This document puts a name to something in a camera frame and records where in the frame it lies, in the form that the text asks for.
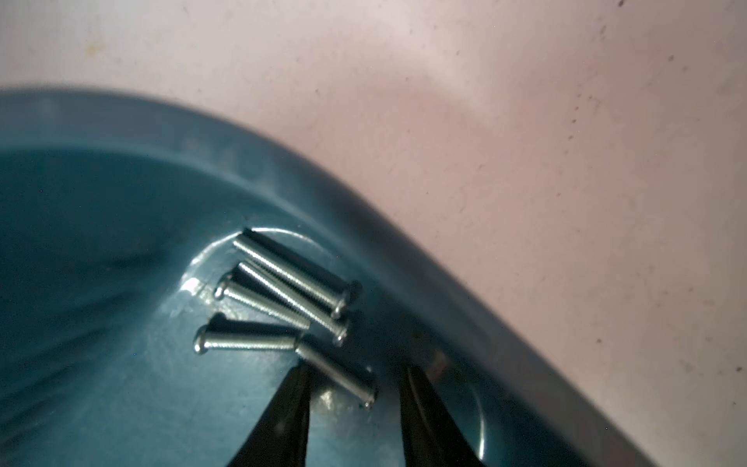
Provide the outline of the teal plastic storage tray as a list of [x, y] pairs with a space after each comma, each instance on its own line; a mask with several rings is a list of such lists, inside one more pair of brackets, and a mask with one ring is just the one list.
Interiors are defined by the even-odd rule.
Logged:
[[[240, 234], [350, 287], [341, 348], [310, 319], [301, 331], [214, 299], [230, 272], [289, 307], [237, 268], [269, 272], [233, 246]], [[377, 401], [363, 407], [295, 350], [196, 354], [203, 326], [294, 335], [373, 385]], [[2, 93], [3, 465], [229, 466], [299, 364], [311, 372], [305, 466], [407, 466], [409, 366], [484, 466], [649, 464], [461, 283], [287, 148], [129, 95]]]

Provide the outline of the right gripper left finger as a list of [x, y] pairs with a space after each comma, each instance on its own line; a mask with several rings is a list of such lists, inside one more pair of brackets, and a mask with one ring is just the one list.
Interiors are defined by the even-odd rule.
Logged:
[[229, 467], [305, 466], [310, 382], [307, 364], [299, 364], [287, 373]]

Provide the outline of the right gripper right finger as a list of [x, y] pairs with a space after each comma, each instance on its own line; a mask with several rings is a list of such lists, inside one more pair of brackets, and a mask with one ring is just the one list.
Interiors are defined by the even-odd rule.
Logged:
[[420, 367], [405, 370], [399, 393], [408, 467], [484, 466]]

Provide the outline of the silver screw eight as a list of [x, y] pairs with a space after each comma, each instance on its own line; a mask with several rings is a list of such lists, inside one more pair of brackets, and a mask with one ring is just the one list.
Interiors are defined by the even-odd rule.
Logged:
[[333, 383], [355, 396], [363, 407], [371, 408], [377, 401], [377, 389], [373, 385], [348, 371], [344, 366], [317, 350], [309, 342], [299, 341], [295, 347], [295, 352], [301, 360], [309, 363]]

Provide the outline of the silver screw nine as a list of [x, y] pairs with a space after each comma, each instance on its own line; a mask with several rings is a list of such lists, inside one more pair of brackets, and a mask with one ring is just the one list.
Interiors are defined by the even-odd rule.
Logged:
[[298, 338], [294, 335], [274, 335], [265, 333], [228, 333], [200, 327], [194, 338], [196, 354], [210, 350], [238, 351], [294, 351]]

